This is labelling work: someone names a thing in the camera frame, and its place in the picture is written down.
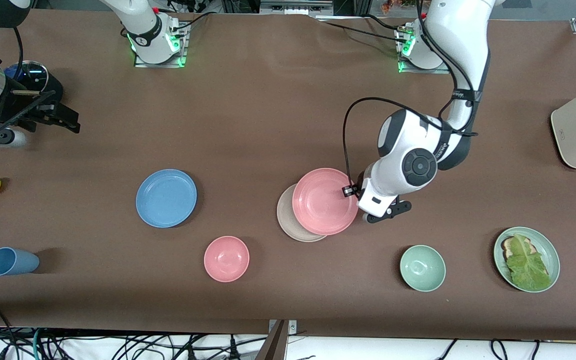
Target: beige plate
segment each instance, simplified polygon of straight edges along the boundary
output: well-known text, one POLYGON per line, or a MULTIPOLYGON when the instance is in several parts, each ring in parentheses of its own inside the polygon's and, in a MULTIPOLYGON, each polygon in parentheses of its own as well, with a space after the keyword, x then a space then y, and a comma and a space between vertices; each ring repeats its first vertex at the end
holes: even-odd
POLYGON ((281 229, 286 235, 298 242, 312 243, 324 239, 326 235, 314 234, 306 230, 306 228, 297 221, 297 217, 295 217, 295 212, 293 211, 293 193, 296 187, 297 184, 288 187, 279 198, 279 202, 277 203, 277 220, 279 221, 279 226, 281 226, 281 229))

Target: blue plate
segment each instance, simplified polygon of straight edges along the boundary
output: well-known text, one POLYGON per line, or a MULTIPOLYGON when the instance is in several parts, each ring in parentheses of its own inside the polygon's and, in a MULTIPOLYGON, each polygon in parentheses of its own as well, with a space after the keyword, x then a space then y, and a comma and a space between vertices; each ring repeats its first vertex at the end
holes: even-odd
POLYGON ((137 213, 146 224, 170 228, 188 219, 197 205, 197 187, 187 173, 167 169, 148 176, 137 191, 137 213))

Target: white floor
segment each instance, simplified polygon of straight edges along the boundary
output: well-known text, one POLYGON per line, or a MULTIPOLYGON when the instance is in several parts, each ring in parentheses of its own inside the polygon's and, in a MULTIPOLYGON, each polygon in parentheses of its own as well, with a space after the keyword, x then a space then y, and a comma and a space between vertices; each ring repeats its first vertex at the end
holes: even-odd
MULTIPOLYGON (((260 335, 236 335, 238 342, 255 339, 260 335)), ((183 345, 188 340, 186 335, 173 336, 175 345, 183 345)), ((288 340, 286 360, 304 360, 311 357, 313 360, 437 360, 446 350, 451 340, 438 339, 373 339, 362 337, 306 337, 292 336, 288 340)), ((163 339, 158 342, 164 346, 169 345, 169 340, 163 339)), ((535 343, 526 341, 504 341, 505 350, 509 360, 529 360, 535 343)), ((194 344, 197 347, 228 347, 230 346, 229 335, 209 335, 194 344)), ((240 354, 251 353, 259 350, 262 341, 252 342, 238 346, 240 354)), ((66 340, 62 347, 73 360, 111 360, 115 352, 124 346, 123 339, 99 339, 99 340, 66 340)), ((140 344, 132 349, 126 360, 132 360, 135 351, 143 346, 140 344)), ((0 351, 4 348, 0 341, 0 351)), ((165 347, 153 347, 161 351, 164 359, 172 357, 172 351, 165 347)), ((195 351, 198 360, 211 357, 215 351, 195 351)), ((22 360, 34 360, 27 353, 22 353, 22 360)), ((186 360, 188 353, 183 353, 178 360, 186 360)), ((576 358, 576 344, 560 342, 542 342, 535 360, 569 360, 576 358)), ((7 360, 16 359, 13 350, 9 350, 7 360)), ((153 351, 142 351, 138 360, 162 360, 162 354, 153 351)), ((495 360, 490 350, 490 342, 483 340, 459 340, 453 346, 446 360, 495 360)))

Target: plate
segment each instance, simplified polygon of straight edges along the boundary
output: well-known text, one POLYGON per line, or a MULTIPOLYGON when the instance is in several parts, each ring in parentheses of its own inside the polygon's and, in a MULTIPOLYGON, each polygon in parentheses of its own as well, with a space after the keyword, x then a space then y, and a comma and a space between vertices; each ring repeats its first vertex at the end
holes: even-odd
POLYGON ((326 235, 318 235, 314 232, 306 230, 295 217, 293 211, 293 194, 297 184, 288 187, 286 191, 281 194, 279 202, 277 203, 277 221, 279 226, 286 235, 297 240, 298 242, 312 243, 324 239, 326 235))
POLYGON ((557 250, 555 250, 555 246, 548 240, 541 232, 537 230, 533 230, 532 228, 518 226, 518 227, 511 227, 506 229, 499 235, 494 242, 494 249, 493 249, 493 258, 494 264, 498 269, 501 276, 508 282, 508 284, 512 285, 513 287, 521 290, 522 292, 527 293, 541 293, 545 292, 546 290, 550 289, 555 285, 555 282, 560 277, 560 256, 557 254, 557 250), (504 258, 504 249, 502 248, 501 244, 504 242, 505 239, 511 238, 514 234, 523 235, 530 239, 530 243, 533 244, 535 249, 537 249, 538 253, 541 254, 541 260, 543 264, 546 266, 546 270, 548 271, 548 275, 550 275, 550 285, 546 287, 546 289, 539 290, 539 291, 531 291, 525 290, 517 285, 513 284, 510 278, 510 269, 506 264, 506 259, 504 258))
POLYGON ((203 255, 203 267, 208 275, 220 283, 230 283, 246 272, 250 253, 246 244, 234 236, 212 240, 203 255))
POLYGON ((425 244, 410 246, 401 256, 399 271, 406 284, 419 292, 437 290, 446 279, 446 263, 437 250, 425 244))
POLYGON ((187 219, 197 205, 197 187, 180 170, 157 171, 137 191, 137 214, 155 228, 170 228, 187 219))
POLYGON ((333 168, 318 168, 304 175, 292 194, 297 221, 311 233, 334 235, 345 230, 357 216, 357 198, 345 197, 348 176, 333 168))

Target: metal mount plate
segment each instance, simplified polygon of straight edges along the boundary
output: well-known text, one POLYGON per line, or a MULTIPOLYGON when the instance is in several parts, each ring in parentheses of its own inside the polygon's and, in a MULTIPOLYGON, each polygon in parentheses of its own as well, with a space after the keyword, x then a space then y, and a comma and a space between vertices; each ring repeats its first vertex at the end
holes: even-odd
MULTIPOLYGON (((180 21, 179 27, 183 27, 187 25, 188 21, 180 21)), ((134 57, 134 66, 135 68, 164 68, 164 69, 178 69, 183 68, 186 66, 186 57, 188 56, 188 46, 190 43, 190 28, 192 26, 186 26, 183 29, 178 30, 178 35, 181 37, 177 40, 179 44, 179 51, 172 55, 170 59, 158 63, 158 64, 151 64, 147 63, 141 59, 141 57, 135 54, 134 57)))
POLYGON ((436 68, 425 69, 414 66, 406 57, 399 55, 398 70, 400 73, 419 73, 419 74, 450 74, 448 66, 445 63, 436 68))
MULTIPOLYGON (((268 324, 268 333, 273 329, 277 320, 270 320, 268 324)), ((295 335, 297 333, 297 320, 288 320, 288 335, 295 335)))

